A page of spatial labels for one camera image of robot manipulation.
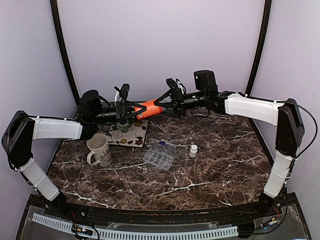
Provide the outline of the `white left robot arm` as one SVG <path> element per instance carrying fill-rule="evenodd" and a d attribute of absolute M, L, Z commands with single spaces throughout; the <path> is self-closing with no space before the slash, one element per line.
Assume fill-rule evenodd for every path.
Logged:
<path fill-rule="evenodd" d="M 36 162 L 32 153 L 33 141 L 86 140 L 90 150 L 87 162 L 107 166 L 111 162 L 108 138 L 98 132 L 99 128 L 140 119 L 147 107 L 125 100 L 103 109 L 97 99 L 86 103 L 81 110 L 80 119 L 28 115 L 22 110 L 17 111 L 1 139 L 10 168 L 20 172 L 32 188 L 51 202 L 51 210 L 60 218 L 67 218 L 71 208 L 65 203 L 65 195 Z"/>

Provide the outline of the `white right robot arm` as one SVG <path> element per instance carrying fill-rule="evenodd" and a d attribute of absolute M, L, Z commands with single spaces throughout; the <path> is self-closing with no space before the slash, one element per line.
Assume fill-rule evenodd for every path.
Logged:
<path fill-rule="evenodd" d="M 206 87 L 204 90 L 185 94 L 180 90 L 168 90 L 154 101 L 154 105 L 172 110 L 174 117 L 180 117 L 189 109 L 205 107 L 217 114 L 246 117 L 275 126 L 275 159 L 263 189 L 264 195 L 270 198 L 274 199 L 279 195 L 299 157 L 297 152 L 305 127 L 300 114 L 302 107 L 294 99 L 268 100 L 232 91 L 218 92 Z"/>

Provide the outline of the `clear plastic pill organizer box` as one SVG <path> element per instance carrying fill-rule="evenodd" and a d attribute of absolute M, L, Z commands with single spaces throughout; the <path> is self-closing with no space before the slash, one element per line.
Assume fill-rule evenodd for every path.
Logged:
<path fill-rule="evenodd" d="M 173 163 L 176 149 L 176 146 L 172 143 L 151 138 L 148 150 L 142 160 L 149 165 L 167 171 Z"/>

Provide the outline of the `orange bottle with grey lid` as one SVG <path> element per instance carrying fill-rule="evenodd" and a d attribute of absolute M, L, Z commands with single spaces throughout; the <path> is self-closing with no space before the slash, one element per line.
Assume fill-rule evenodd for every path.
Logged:
<path fill-rule="evenodd" d="M 138 114 L 136 116 L 136 118 L 138 120 L 146 119 L 148 117 L 155 116 L 155 115 L 158 115 L 158 114 L 161 114 L 161 113 L 165 112 L 166 108 L 162 107 L 162 106 L 155 105 L 155 101 L 156 101 L 156 99 L 152 99 L 152 100 L 149 100 L 149 101 L 145 101 L 145 102 L 139 103 L 139 105 L 142 105 L 142 106 L 146 107 L 146 111 Z"/>

